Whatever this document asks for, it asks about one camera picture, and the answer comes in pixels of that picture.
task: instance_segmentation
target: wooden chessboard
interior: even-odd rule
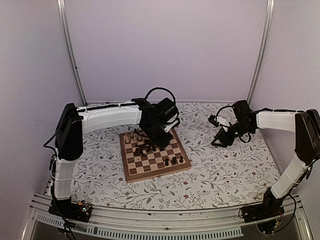
[[[137,146],[142,145],[146,138],[138,136],[134,131],[120,134],[121,154],[127,183],[162,177],[191,168],[191,163],[176,131],[172,129],[170,133],[173,138],[164,150],[160,151],[156,147],[155,151],[150,149],[147,152],[144,149],[143,153],[146,156],[134,156]],[[183,162],[179,162],[181,156],[183,156]],[[177,158],[176,164],[173,164],[173,157]],[[169,165],[165,166],[165,159],[167,158],[169,159]]]

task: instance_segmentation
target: black cable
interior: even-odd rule
[[[155,91],[155,90],[163,90],[163,91],[168,92],[168,93],[171,95],[172,99],[173,99],[174,105],[176,105],[175,95],[174,95],[170,90],[168,90],[168,89],[166,89],[166,88],[164,88],[164,87],[160,87],[160,86],[157,86],[157,87],[152,88],[152,89],[145,95],[143,101],[146,101],[147,98],[149,97],[149,95],[150,95],[153,91]]]
[[[173,104],[174,104],[174,106],[177,108],[175,95],[174,95],[170,90],[168,90],[168,89],[166,89],[166,88],[164,88],[164,87],[160,87],[160,86],[157,86],[157,87],[152,88],[152,89],[145,95],[143,101],[145,102],[145,101],[147,100],[147,98],[149,97],[149,95],[150,95],[153,91],[155,91],[155,90],[163,90],[163,91],[168,92],[168,93],[171,95],[172,99],[173,99]],[[167,122],[164,122],[163,124],[164,124],[164,125],[170,125],[170,124],[173,124],[173,123],[174,123],[175,121],[177,121],[177,120],[179,120],[179,111],[177,111],[176,117],[175,117],[175,119],[174,119],[173,121],[167,121]]]
[[[248,132],[248,137],[249,137],[248,141],[243,140],[241,137],[239,137],[239,139],[240,139],[241,142],[247,144],[247,143],[249,143],[249,142],[251,141],[251,134],[250,134],[250,132]]]
[[[223,109],[227,109],[227,108],[232,108],[232,106],[231,106],[231,105],[223,106],[223,107],[221,107],[221,108],[218,110],[218,112],[217,112],[216,115],[215,115],[215,121],[216,121],[216,122],[217,122],[217,118],[218,118],[219,113],[220,113]],[[221,124],[220,122],[217,122],[217,123],[218,123],[220,126],[222,126],[222,127],[229,128],[229,126],[223,125],[223,124]]]
[[[54,155],[55,155],[56,157],[58,156],[56,149],[53,148],[52,146],[48,146],[48,144],[52,141],[52,139],[54,139],[54,137],[58,134],[58,132],[59,132],[59,131],[61,130],[61,128],[63,127],[63,125],[65,125],[66,122],[69,120],[69,118],[70,118],[72,115],[75,115],[75,114],[78,114],[78,112],[75,111],[75,112],[70,113],[68,116],[66,116],[66,117],[64,118],[64,120],[62,121],[61,126],[60,126],[59,128],[57,128],[57,129],[55,130],[54,134],[48,139],[48,141],[46,141],[46,142],[42,145],[44,148],[53,150],[53,151],[54,151]]]
[[[51,186],[51,195],[52,195],[53,205],[54,205],[54,207],[56,208],[57,212],[60,214],[62,220],[64,221],[64,230],[66,231],[66,227],[67,227],[68,230],[69,230],[69,232],[70,232],[70,234],[71,234],[71,236],[73,237],[73,239],[71,239],[71,238],[68,236],[68,233],[67,233],[65,236],[66,236],[69,240],[77,240],[76,237],[75,237],[75,235],[74,235],[74,233],[72,232],[72,230],[71,230],[71,228],[70,228],[70,226],[69,226],[69,222],[68,222],[67,218],[66,218],[63,214],[61,214],[61,212],[59,211],[59,208],[58,208],[57,203],[56,203],[56,197],[55,197],[54,194],[55,194],[55,193],[54,193],[54,187]]]
[[[273,232],[274,234],[282,231],[283,229],[285,229],[286,226],[288,226],[288,225],[290,224],[290,222],[292,221],[292,219],[293,219],[294,216],[295,216],[296,209],[297,209],[297,202],[296,202],[295,198],[294,198],[291,194],[289,194],[289,197],[292,198],[292,200],[294,201],[294,210],[293,210],[292,216],[290,217],[289,221],[284,225],[284,227],[281,228],[281,229],[279,229],[279,230],[275,230],[275,231]]]

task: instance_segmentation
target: leaf pattern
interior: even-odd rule
[[[84,152],[73,171],[72,200],[146,210],[210,209],[260,201],[279,179],[279,171],[259,131],[249,143],[236,139],[228,148],[211,146],[219,128],[208,118],[224,105],[178,104],[181,124],[175,130],[191,169],[150,180],[125,180],[119,134],[137,126],[121,125],[84,135]],[[229,108],[220,114],[235,122]]]

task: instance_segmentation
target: patterned mat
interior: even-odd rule
[[[210,145],[219,128],[208,117],[224,105],[178,104],[181,124],[175,130],[192,161],[191,169],[145,181],[126,183],[121,158],[119,134],[136,126],[84,135],[84,153],[73,171],[72,199],[146,210],[210,209],[261,201],[280,177],[278,168],[259,131],[249,143],[236,139],[228,148]],[[235,122],[229,108],[221,116]]]

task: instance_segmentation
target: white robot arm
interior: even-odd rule
[[[75,164],[83,153],[83,134],[120,125],[139,125],[150,139],[150,144],[160,148],[169,144],[172,139],[169,130],[180,124],[179,112],[171,92],[173,101],[169,98],[154,104],[147,101],[148,95],[157,89],[165,90],[157,87],[145,98],[134,98],[118,104],[75,107],[73,103],[69,103],[64,107],[53,135],[56,156],[50,167],[53,178],[52,207],[49,209],[51,214],[89,221],[90,207],[81,203],[83,206],[79,210],[78,204],[71,203],[70,190]]]
[[[231,146],[235,138],[254,134],[256,129],[275,129],[295,133],[295,153],[280,179],[263,196],[263,203],[245,206],[242,214],[245,222],[258,221],[283,214],[282,202],[302,179],[309,177],[312,166],[320,158],[320,117],[315,109],[304,111],[272,110],[264,108],[252,111],[245,100],[232,106],[237,123],[230,124],[217,115],[211,115],[209,122],[222,127],[212,141],[215,147]]]

